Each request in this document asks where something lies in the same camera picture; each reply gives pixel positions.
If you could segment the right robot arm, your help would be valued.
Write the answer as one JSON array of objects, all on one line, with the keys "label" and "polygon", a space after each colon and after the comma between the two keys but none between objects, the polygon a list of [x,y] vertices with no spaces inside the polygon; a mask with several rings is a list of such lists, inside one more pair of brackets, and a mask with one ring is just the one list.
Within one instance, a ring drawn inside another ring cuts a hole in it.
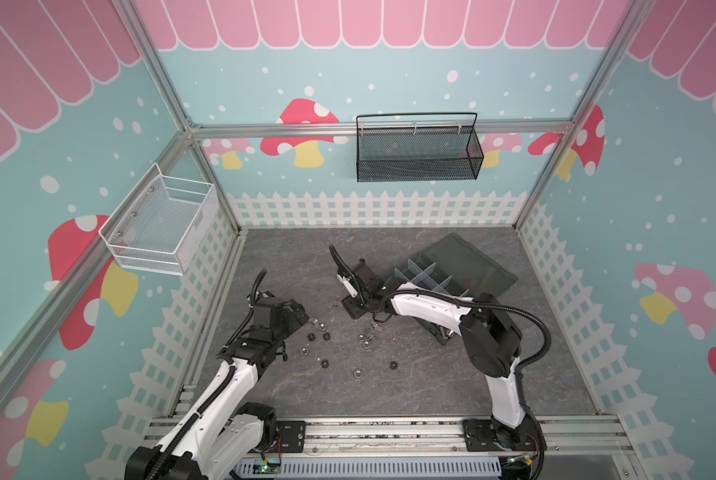
[{"label": "right robot arm", "polygon": [[[542,454],[547,448],[539,421],[525,399],[523,369],[543,359],[552,345],[547,325],[537,316],[499,303],[496,297],[456,297],[411,282],[382,280],[361,259],[350,267],[335,248],[330,253],[339,281],[348,291],[343,306],[354,317],[372,315],[376,324],[410,317],[436,325],[462,338],[471,364],[486,377],[491,395],[488,428],[502,450],[516,451],[525,442]],[[523,334],[513,317],[520,316],[542,334],[539,350],[523,358]]]}]

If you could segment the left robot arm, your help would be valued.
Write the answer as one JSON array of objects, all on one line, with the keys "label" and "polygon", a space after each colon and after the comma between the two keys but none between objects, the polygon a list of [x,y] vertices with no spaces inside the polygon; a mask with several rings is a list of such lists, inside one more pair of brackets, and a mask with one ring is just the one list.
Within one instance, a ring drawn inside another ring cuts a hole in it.
[{"label": "left robot arm", "polygon": [[269,292],[250,295],[249,311],[217,355],[221,365],[198,400],[155,446],[138,447],[126,479],[224,479],[249,452],[278,441],[275,409],[241,401],[310,321],[302,304]]}]

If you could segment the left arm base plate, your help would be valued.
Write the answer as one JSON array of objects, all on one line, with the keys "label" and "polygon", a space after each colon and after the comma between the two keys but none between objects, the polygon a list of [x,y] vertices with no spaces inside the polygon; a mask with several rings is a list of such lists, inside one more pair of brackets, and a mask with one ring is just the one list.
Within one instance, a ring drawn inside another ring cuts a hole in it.
[{"label": "left arm base plate", "polygon": [[273,453],[303,453],[307,423],[305,421],[275,421],[265,424],[258,450]]}]

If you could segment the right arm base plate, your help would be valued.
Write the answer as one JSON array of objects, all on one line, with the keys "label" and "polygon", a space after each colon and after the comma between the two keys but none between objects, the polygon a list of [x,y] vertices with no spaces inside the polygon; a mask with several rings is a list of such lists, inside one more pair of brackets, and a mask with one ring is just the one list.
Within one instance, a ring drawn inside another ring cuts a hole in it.
[{"label": "right arm base plate", "polygon": [[463,433],[468,452],[529,452],[547,449],[537,421],[526,415],[518,427],[508,427],[495,419],[465,419]]}]

